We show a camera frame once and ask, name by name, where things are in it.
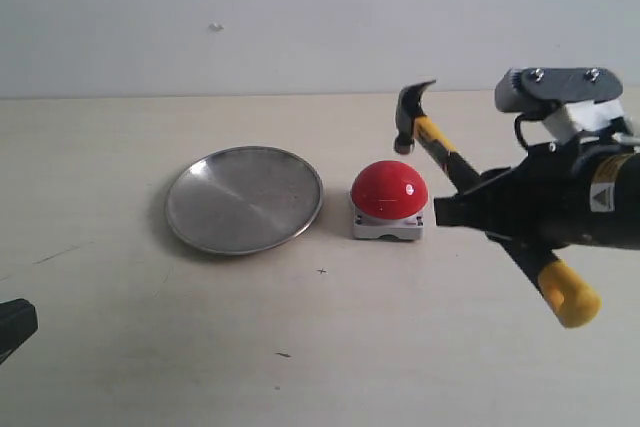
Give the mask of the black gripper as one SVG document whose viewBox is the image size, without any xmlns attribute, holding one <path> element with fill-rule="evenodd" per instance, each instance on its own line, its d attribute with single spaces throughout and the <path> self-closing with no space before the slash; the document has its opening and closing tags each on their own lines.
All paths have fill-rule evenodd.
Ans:
<svg viewBox="0 0 640 427">
<path fill-rule="evenodd" d="M 603 212 L 590 207 L 592 177 L 605 144 L 571 142 L 551 152 L 538 144 L 516 166 L 483 172 L 478 181 L 433 200 L 439 227 L 483 231 L 508 254 L 541 296 L 549 248 L 603 246 Z"/>
</svg>

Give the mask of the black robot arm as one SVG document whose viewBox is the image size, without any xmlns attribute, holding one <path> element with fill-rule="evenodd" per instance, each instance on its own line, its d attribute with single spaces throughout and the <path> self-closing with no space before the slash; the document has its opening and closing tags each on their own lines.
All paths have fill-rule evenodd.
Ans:
<svg viewBox="0 0 640 427">
<path fill-rule="evenodd" d="M 532 284 L 557 249 L 639 247 L 639 153 L 632 147 L 541 143 L 518 165 L 484 172 L 438 142 L 432 148 L 456 189 L 434 199 L 436 225 L 484 233 Z"/>
</svg>

